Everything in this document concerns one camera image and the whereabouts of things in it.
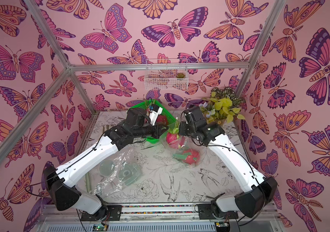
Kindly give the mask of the clear green zip-top bag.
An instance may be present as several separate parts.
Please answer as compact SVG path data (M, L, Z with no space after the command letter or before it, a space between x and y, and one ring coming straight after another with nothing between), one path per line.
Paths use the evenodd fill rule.
M86 175L87 191L106 198L135 184L143 176L138 152L125 148L98 163Z

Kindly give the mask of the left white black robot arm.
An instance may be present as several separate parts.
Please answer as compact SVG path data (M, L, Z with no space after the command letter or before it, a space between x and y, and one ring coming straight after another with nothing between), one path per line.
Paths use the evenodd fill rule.
M118 125L106 130L90 148L61 164L43 171L47 191L58 211L76 209L91 215L96 220L108 217L106 202L76 187L78 181L111 155L131 145L138 138L160 138L168 129L158 124L157 118L163 108L154 105L149 110L130 108L127 117Z

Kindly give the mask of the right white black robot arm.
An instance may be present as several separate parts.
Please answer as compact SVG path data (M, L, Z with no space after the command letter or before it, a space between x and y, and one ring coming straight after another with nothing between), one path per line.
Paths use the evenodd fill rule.
M214 152L242 190L236 195L220 194L212 200L211 206L216 217L229 211L238 211L254 220L272 202L278 187L277 181L254 168L235 148L220 125L216 122L207 123L200 107L194 106L182 112L179 133Z

